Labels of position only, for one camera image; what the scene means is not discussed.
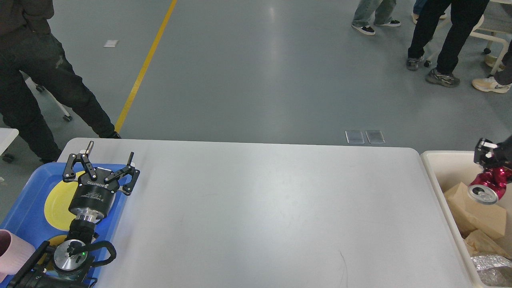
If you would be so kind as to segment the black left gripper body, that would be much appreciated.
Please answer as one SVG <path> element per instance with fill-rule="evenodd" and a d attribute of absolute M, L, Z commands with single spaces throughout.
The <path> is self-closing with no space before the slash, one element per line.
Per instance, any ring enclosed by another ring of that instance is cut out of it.
<path fill-rule="evenodd" d="M 108 216 L 114 203 L 115 192 L 120 188 L 119 181 L 114 179 L 104 183 L 110 171 L 98 171 L 96 179 L 85 172 L 78 177 L 78 187 L 69 205 L 69 212 L 78 215 L 81 211 L 95 211 L 98 219 Z"/>

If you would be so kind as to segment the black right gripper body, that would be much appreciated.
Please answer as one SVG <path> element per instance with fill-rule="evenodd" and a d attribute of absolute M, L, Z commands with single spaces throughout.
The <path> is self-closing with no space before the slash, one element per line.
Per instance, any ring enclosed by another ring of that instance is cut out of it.
<path fill-rule="evenodd" d="M 497 144 L 496 160 L 499 166 L 512 168 L 512 136 Z"/>

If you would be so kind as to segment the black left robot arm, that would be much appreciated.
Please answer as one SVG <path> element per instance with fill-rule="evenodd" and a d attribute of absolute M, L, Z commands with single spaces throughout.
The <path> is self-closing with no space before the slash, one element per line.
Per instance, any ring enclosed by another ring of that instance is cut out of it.
<path fill-rule="evenodd" d="M 111 240 L 140 171 L 133 152 L 125 165 L 92 164 L 93 144 L 31 175 L 1 228 L 35 251 L 2 288 L 92 288 L 116 258 Z"/>

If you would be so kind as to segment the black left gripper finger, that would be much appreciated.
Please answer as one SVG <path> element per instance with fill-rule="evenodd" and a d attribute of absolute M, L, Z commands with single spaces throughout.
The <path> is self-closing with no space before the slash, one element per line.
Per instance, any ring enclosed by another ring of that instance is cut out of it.
<path fill-rule="evenodd" d="M 64 171 L 62 173 L 63 182 L 77 182 L 77 176 L 74 171 L 74 166 L 80 163 L 84 171 L 89 175 L 92 180 L 96 180 L 95 168 L 92 166 L 88 156 L 92 151 L 94 142 L 90 141 L 85 152 L 80 154 L 70 154 L 66 162 Z"/>
<path fill-rule="evenodd" d="M 134 154 L 134 152 L 130 153 L 125 167 L 110 173 L 110 175 L 104 178 L 104 184 L 108 187 L 107 189 L 109 189 L 113 193 L 121 191 L 124 195 L 132 194 L 134 186 L 140 175 L 140 171 L 135 168 L 134 164 L 132 164 Z M 130 175 L 130 182 L 127 182 L 126 184 L 120 186 L 119 180 L 125 177 L 126 175 Z"/>

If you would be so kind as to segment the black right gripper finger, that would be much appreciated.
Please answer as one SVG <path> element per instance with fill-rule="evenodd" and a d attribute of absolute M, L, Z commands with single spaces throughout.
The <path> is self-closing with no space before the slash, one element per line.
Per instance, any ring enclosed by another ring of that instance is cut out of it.
<path fill-rule="evenodd" d="M 486 138 L 480 138 L 474 149 L 474 162 L 483 168 L 497 168 L 502 166 L 502 161 L 494 155 L 494 149 L 501 146 Z"/>

